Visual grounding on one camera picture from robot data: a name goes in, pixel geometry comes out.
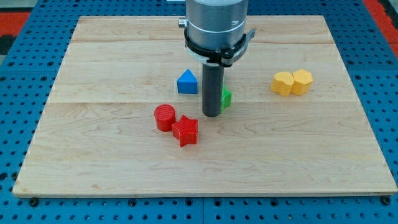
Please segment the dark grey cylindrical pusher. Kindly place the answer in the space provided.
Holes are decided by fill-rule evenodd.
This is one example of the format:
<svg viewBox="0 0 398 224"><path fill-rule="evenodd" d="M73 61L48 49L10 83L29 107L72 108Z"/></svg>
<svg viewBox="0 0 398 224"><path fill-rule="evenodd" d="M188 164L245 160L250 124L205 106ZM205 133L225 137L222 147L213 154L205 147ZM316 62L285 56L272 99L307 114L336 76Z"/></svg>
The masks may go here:
<svg viewBox="0 0 398 224"><path fill-rule="evenodd" d="M221 112L224 68L202 65L202 112L216 117Z"/></svg>

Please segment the black clamp ring mount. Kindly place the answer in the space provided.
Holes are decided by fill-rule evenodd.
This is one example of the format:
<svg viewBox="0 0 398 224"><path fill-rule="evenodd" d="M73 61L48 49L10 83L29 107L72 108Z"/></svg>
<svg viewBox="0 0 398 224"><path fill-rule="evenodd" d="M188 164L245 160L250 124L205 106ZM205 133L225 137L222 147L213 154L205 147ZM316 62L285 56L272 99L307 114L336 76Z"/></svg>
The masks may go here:
<svg viewBox="0 0 398 224"><path fill-rule="evenodd" d="M242 38L232 47L221 50L211 50L194 44L188 34L187 28L184 29L185 48L189 56L196 61L209 66L231 67L238 61L248 49L249 42L255 36L256 30L251 29L243 34Z"/></svg>

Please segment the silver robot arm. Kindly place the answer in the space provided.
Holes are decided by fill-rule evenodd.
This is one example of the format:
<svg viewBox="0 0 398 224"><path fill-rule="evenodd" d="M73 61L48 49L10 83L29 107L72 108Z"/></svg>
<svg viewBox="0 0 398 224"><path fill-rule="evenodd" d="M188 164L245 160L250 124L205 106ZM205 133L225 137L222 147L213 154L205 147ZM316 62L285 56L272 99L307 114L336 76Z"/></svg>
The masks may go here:
<svg viewBox="0 0 398 224"><path fill-rule="evenodd" d="M255 36L246 32L248 0L186 0L186 15L178 21L184 29L189 56L202 64L202 112L221 113L225 68L246 52Z"/></svg>

